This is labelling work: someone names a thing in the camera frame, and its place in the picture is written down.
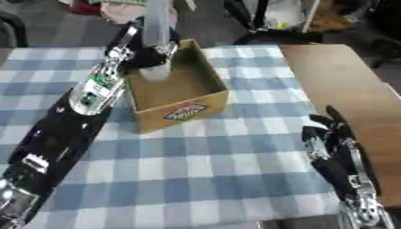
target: chair leg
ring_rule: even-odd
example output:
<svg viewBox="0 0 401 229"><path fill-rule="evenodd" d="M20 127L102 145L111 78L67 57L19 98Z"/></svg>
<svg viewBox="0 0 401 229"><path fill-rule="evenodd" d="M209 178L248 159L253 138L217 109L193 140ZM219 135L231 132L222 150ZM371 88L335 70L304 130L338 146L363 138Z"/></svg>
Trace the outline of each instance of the chair leg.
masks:
<svg viewBox="0 0 401 229"><path fill-rule="evenodd" d="M25 28L25 24L20 19L20 17L0 11L0 21L5 22L13 28L15 38L17 40L17 47L27 47L27 32Z"/></svg>
<svg viewBox="0 0 401 229"><path fill-rule="evenodd" d="M377 69L380 68L383 64L390 63L391 61L401 58L401 55L396 56L396 55L387 55L384 57L381 57L379 60L375 61L372 65L371 68Z"/></svg>

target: cloth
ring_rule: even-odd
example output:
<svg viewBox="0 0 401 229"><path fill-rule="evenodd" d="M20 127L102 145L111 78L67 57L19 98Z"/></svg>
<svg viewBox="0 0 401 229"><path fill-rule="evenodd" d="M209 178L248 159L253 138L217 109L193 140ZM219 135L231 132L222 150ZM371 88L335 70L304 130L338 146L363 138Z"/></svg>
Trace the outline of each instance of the cloth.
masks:
<svg viewBox="0 0 401 229"><path fill-rule="evenodd" d="M230 89L224 112L139 135L122 98L26 228L191 228L334 214L335 194L301 142L315 110L280 49L204 52ZM2 170L32 124L101 57L100 48L10 54L0 70Z"/></svg>
<svg viewBox="0 0 401 229"><path fill-rule="evenodd" d="M124 3L101 3L102 15L113 22L114 24L125 24L145 14L145 6L137 4L124 4ZM177 22L177 11L171 5L170 9L170 25L175 28Z"/></svg>

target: white object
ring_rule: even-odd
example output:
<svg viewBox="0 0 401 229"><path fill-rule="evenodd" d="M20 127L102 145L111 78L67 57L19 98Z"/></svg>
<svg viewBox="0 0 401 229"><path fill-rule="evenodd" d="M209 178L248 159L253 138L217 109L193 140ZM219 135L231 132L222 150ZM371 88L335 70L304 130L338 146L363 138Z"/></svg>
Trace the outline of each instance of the white object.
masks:
<svg viewBox="0 0 401 229"><path fill-rule="evenodd" d="M145 10L143 43L147 47L166 47L170 39L169 0L148 0Z"/></svg>
<svg viewBox="0 0 401 229"><path fill-rule="evenodd" d="M243 0L251 16L255 16L259 0ZM306 32L320 4L320 0L270 0L265 23L271 29L299 27Z"/></svg>
<svg viewBox="0 0 401 229"><path fill-rule="evenodd" d="M170 74L171 63L167 61L166 64L150 67L150 68L142 68L140 72L142 76L148 81L163 81Z"/></svg>

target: table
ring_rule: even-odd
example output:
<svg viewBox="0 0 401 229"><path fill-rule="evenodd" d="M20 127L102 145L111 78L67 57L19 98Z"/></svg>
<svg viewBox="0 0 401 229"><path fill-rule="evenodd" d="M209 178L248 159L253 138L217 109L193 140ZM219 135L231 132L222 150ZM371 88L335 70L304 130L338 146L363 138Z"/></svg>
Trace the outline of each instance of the table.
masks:
<svg viewBox="0 0 401 229"><path fill-rule="evenodd" d="M347 46L282 47L319 113L335 106L367 148L382 188L382 203L401 206L401 101Z"/></svg>
<svg viewBox="0 0 401 229"><path fill-rule="evenodd" d="M278 47L205 52L231 89L224 113L138 135L122 99L27 228L188 228L335 213L335 195L301 143L314 108ZM0 72L1 162L100 57L99 48L13 50Z"/></svg>

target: black robotic glove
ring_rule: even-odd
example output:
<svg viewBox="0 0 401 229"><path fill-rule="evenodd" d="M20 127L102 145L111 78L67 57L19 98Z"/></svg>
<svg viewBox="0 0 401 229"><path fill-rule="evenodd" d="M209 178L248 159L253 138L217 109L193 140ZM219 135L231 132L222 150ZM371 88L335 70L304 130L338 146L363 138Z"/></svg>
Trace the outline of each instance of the black robotic glove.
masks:
<svg viewBox="0 0 401 229"><path fill-rule="evenodd" d="M303 142L319 138L324 143L325 150L329 156L326 160L321 158L312 160L312 165L334 186L340 199L344 199L347 194L355 194L352 182L357 181L350 181L350 178L352 179L358 175L358 171L361 169L371 180L376 193L380 195L380 185L366 150L357 142L349 123L333 106L327 106L326 112L329 117L316 114L310 115L312 121L326 128L303 127ZM361 165L355 164L351 152L352 148L359 151Z"/></svg>
<svg viewBox="0 0 401 229"><path fill-rule="evenodd" d="M304 126L302 132L312 166L329 182L340 199L341 229L394 229L384 207L377 201L378 180L361 144L346 119L332 106L328 117L310 115L320 126Z"/></svg>

